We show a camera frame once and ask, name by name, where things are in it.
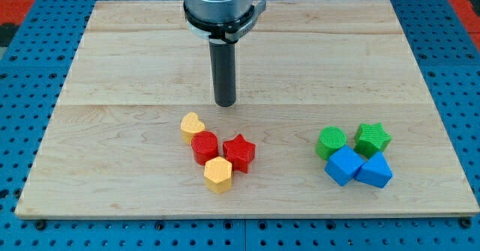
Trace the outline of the black wrist mounting flange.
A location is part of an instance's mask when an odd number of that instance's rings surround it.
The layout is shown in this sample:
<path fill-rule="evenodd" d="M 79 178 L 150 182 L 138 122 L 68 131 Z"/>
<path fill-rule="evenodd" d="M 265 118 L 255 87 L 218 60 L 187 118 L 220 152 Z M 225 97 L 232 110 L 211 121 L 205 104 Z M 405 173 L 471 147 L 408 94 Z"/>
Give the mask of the black wrist mounting flange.
<path fill-rule="evenodd" d="M 231 22 L 206 22 L 196 18 L 183 5 L 187 27 L 197 37 L 210 40 L 216 44 L 235 44 L 247 35 L 256 25 L 260 15 L 266 10 L 266 1 L 251 5 L 239 19 Z"/>

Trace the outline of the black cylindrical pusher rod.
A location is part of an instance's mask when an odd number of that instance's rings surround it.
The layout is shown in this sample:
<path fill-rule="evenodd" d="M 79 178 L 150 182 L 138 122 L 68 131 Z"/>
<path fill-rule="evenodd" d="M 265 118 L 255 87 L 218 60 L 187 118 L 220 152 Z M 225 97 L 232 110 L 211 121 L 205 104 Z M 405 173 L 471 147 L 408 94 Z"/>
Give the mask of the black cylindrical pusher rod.
<path fill-rule="evenodd" d="M 214 101 L 228 107 L 236 101 L 236 53 L 234 44 L 209 43 Z"/>

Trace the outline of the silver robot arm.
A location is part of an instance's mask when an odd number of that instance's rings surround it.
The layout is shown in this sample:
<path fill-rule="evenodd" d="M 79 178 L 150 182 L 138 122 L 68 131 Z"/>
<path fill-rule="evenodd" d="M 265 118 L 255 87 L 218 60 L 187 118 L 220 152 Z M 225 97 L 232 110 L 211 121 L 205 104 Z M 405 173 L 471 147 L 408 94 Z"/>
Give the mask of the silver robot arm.
<path fill-rule="evenodd" d="M 236 102 L 236 43 L 254 28 L 266 2 L 182 1 L 188 28 L 209 44 L 214 101 L 229 107 Z"/>

